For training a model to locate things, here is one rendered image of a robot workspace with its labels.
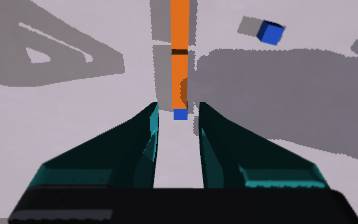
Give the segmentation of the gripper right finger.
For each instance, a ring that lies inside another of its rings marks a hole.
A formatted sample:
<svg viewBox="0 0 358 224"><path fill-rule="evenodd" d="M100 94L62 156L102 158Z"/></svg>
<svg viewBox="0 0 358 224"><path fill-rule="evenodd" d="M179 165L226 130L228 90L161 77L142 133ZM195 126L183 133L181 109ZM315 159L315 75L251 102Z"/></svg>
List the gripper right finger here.
<svg viewBox="0 0 358 224"><path fill-rule="evenodd" d="M226 119L206 102L199 104L198 126L204 188L331 189L315 163Z"/></svg>

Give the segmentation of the blue cube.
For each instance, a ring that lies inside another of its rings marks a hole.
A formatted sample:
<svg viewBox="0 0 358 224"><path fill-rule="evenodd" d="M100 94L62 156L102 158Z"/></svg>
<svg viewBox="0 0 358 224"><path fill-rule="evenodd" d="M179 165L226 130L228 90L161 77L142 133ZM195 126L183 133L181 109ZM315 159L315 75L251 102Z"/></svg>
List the blue cube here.
<svg viewBox="0 0 358 224"><path fill-rule="evenodd" d="M188 102L187 109L174 109L174 120L188 120Z"/></svg>
<svg viewBox="0 0 358 224"><path fill-rule="evenodd" d="M283 32L284 28L280 24L263 20L257 38L261 42L277 46Z"/></svg>

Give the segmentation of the orange rod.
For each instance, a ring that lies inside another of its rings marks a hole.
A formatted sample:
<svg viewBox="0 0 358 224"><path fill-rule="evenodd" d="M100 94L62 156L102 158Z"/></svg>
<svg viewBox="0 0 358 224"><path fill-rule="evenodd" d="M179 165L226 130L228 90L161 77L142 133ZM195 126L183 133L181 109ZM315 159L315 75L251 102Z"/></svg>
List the orange rod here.
<svg viewBox="0 0 358 224"><path fill-rule="evenodd" d="M172 49L172 109L187 109L188 49Z"/></svg>
<svg viewBox="0 0 358 224"><path fill-rule="evenodd" d="M188 49L190 0L171 0L171 49Z"/></svg>

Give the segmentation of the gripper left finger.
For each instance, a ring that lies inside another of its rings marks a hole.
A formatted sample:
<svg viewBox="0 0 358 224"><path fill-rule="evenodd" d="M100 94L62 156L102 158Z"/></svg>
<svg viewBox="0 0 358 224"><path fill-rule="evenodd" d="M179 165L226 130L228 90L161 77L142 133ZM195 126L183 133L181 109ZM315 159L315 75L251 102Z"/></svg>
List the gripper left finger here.
<svg viewBox="0 0 358 224"><path fill-rule="evenodd" d="M27 189L52 184L153 188L158 134L158 102L152 102L130 120L42 163Z"/></svg>

